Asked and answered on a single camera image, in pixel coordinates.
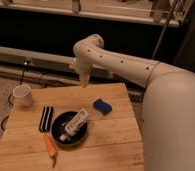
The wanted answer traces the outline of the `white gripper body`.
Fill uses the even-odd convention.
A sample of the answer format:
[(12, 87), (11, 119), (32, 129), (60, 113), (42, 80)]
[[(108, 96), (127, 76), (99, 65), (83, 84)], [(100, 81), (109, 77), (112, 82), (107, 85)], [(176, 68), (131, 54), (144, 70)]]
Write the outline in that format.
[(73, 59), (70, 68), (79, 75), (89, 75), (91, 72), (91, 64), (78, 57)]

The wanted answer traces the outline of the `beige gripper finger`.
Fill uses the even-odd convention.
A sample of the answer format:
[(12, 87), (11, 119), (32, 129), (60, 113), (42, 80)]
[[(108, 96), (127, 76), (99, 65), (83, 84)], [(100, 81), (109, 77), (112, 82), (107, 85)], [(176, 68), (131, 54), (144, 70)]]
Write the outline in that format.
[(79, 76), (80, 79), (80, 84), (83, 88), (87, 87), (89, 84), (90, 80), (90, 75), (89, 74), (82, 74)]

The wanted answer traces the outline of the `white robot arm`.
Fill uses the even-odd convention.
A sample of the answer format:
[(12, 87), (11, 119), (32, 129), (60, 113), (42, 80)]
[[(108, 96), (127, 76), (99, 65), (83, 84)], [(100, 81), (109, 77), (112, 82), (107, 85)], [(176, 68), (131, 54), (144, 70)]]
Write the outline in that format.
[(195, 73), (164, 62), (104, 49), (98, 34), (73, 46), (70, 65), (87, 86), (93, 65), (145, 89), (142, 106), (144, 171), (195, 171)]

